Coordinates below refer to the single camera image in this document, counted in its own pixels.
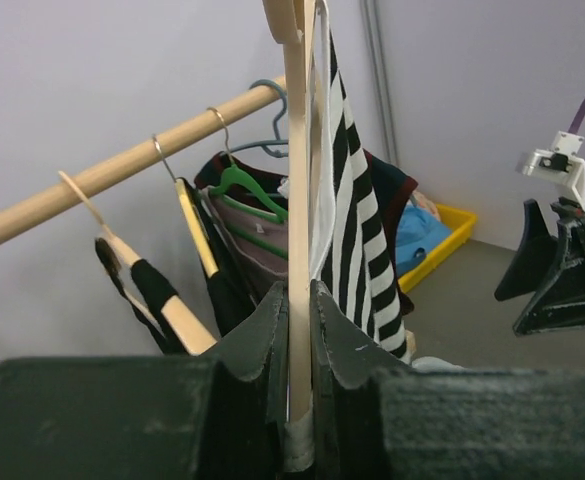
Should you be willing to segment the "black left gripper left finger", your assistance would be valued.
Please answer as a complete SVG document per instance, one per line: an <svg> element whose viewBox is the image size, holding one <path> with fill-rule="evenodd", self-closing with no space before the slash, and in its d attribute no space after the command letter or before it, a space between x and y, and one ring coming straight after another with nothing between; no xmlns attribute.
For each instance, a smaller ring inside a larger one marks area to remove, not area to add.
<svg viewBox="0 0 585 480"><path fill-rule="evenodd" d="M288 298L198 356L0 363L0 479L274 479L282 472Z"/></svg>

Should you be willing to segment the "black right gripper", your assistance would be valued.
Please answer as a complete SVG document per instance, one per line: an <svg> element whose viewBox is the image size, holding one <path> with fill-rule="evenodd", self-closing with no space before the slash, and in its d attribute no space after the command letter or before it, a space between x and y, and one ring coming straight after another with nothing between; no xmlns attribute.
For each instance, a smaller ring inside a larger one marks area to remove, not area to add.
<svg viewBox="0 0 585 480"><path fill-rule="evenodd" d="M495 299L534 292L513 325L517 335L585 328L585 210L564 197L552 204L557 240L536 200L526 200L523 207L522 238Z"/></svg>

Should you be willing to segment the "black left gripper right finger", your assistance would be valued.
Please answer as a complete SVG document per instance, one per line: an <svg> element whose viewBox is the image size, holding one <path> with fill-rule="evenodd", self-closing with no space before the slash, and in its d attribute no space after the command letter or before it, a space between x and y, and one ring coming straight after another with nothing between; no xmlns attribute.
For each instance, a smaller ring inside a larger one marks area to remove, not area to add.
<svg viewBox="0 0 585 480"><path fill-rule="evenodd" d="M415 370L310 287L320 479L585 479L585 376Z"/></svg>

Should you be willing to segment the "black white striped tank top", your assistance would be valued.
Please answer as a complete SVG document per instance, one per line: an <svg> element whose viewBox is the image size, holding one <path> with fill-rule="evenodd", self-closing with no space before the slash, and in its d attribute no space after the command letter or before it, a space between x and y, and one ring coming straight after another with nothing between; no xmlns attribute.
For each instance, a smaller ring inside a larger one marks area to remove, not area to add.
<svg viewBox="0 0 585 480"><path fill-rule="evenodd" d="M328 6L315 3L308 96L309 318L310 287L323 283L342 314L379 347L410 365L398 282L388 252L368 163L342 82L329 25ZM284 470L318 478L315 469L313 349L310 409L289 421Z"/></svg>

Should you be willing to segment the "beige wooden hanger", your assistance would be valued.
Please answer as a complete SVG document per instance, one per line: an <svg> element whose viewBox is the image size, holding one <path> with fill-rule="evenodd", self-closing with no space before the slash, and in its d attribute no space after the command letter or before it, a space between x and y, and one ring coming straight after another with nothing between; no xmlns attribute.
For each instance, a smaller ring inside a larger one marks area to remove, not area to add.
<svg viewBox="0 0 585 480"><path fill-rule="evenodd" d="M311 399L308 81L315 3L267 0L263 6L272 37L283 47L288 96L289 418L297 422L309 411Z"/></svg>

